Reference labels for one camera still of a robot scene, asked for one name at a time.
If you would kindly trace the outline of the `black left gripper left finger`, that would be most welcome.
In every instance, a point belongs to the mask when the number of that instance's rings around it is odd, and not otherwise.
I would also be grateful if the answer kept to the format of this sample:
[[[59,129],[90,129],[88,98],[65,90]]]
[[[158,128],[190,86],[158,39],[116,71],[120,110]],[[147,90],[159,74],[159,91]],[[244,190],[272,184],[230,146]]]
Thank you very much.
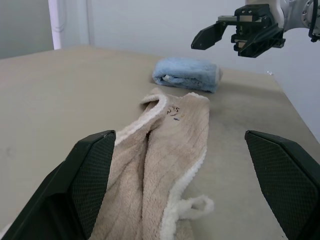
[[[107,190],[115,141],[114,130],[79,140],[1,240],[89,240]]]

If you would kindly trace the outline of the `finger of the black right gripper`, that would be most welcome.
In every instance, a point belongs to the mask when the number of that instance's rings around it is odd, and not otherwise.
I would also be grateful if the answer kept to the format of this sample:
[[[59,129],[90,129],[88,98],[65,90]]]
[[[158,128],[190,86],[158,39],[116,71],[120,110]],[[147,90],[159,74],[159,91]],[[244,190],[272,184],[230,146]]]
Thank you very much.
[[[250,36],[245,44],[239,48],[238,56],[246,58],[257,58],[269,49],[282,48],[285,44],[283,38],[284,30],[278,24],[263,27]]]
[[[217,23],[199,31],[191,43],[191,49],[207,50],[219,42],[228,24],[218,21]]]

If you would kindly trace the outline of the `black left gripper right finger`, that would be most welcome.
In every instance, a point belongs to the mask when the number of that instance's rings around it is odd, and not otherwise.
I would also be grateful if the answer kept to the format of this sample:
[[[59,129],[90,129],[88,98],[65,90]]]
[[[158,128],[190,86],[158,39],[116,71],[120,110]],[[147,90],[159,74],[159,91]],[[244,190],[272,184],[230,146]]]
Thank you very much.
[[[320,240],[320,164],[298,143],[248,130],[261,192],[288,240]]]

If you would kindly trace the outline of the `beige towel with white trim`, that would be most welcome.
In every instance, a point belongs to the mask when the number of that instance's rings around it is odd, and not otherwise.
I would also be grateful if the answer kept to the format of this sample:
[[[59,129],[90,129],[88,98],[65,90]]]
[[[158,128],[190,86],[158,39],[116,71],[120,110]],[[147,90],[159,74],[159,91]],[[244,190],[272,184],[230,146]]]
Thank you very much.
[[[106,193],[89,240],[195,240],[191,221],[214,209],[182,199],[205,160],[210,101],[154,88],[140,117],[116,134]]]

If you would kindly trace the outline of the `folded light blue towel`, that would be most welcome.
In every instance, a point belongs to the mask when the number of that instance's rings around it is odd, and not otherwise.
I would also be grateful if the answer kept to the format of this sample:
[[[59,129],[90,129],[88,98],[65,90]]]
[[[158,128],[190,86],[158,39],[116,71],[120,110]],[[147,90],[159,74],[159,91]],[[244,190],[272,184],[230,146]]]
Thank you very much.
[[[210,61],[185,57],[167,57],[159,60],[152,79],[160,86],[215,93],[223,72]]]

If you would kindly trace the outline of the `white door frame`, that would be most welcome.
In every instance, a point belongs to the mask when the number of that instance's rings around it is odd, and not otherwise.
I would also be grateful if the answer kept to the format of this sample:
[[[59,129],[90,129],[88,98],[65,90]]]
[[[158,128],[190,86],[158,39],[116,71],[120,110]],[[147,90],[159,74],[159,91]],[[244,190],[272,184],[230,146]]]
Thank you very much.
[[[48,0],[53,48],[94,45],[92,0]]]

